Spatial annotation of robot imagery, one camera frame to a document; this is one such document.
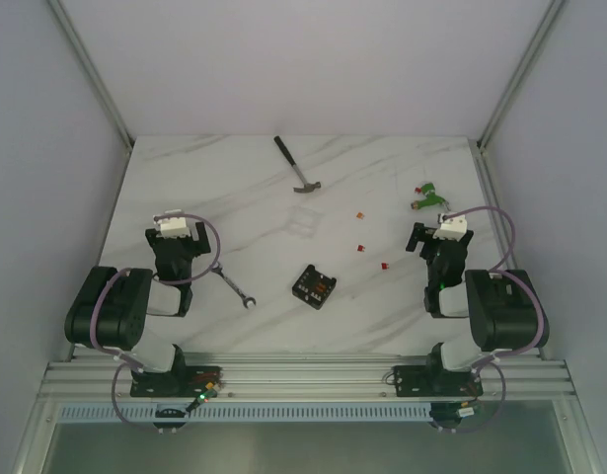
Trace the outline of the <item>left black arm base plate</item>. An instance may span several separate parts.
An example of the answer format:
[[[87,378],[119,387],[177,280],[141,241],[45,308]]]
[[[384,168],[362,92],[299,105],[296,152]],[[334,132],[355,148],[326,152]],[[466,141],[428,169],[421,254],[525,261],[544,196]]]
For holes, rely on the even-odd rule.
[[[190,365],[165,373],[132,372],[130,396],[133,398],[192,398],[207,390],[208,383],[220,381],[219,366]]]

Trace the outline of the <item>black fuse box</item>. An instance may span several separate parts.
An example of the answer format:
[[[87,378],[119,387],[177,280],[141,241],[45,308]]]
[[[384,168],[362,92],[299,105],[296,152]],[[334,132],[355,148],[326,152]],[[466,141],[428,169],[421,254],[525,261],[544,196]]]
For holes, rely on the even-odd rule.
[[[308,265],[292,286],[292,295],[315,310],[320,310],[336,287],[337,279]]]

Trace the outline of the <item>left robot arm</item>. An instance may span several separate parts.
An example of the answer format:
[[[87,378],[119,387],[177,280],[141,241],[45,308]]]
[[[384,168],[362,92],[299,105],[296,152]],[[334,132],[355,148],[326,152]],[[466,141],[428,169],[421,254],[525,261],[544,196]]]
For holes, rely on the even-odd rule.
[[[211,252],[206,226],[175,217],[147,229],[145,238],[155,269],[91,268],[65,317],[65,337],[127,364],[132,397],[202,400],[219,383],[220,369],[189,365],[179,346],[146,328],[146,319],[188,314],[192,262]]]

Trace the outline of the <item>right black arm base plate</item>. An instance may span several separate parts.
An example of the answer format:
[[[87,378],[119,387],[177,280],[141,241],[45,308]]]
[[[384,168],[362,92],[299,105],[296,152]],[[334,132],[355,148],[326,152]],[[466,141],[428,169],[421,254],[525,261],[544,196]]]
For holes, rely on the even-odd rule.
[[[397,365],[393,367],[393,376],[398,397],[458,398],[484,394],[482,383],[476,381],[471,372]]]

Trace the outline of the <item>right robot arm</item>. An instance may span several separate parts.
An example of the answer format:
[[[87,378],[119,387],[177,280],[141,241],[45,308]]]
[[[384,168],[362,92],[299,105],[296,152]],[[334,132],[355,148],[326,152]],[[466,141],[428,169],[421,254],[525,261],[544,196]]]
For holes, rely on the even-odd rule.
[[[433,346],[424,364],[394,367],[399,396],[481,395],[480,372],[488,363],[542,348],[549,340],[548,318],[526,272],[466,268],[473,236],[460,218],[437,228],[420,222],[413,227],[406,250],[421,247],[426,312],[433,318],[465,320],[469,329]]]

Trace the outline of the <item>clear fuse box cover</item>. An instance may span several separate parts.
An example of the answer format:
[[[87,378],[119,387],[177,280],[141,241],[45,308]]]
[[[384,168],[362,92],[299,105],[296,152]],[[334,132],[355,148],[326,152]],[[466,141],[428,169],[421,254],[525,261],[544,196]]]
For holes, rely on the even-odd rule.
[[[296,206],[293,208],[283,230],[294,236],[311,239],[315,236],[323,214],[313,209]]]

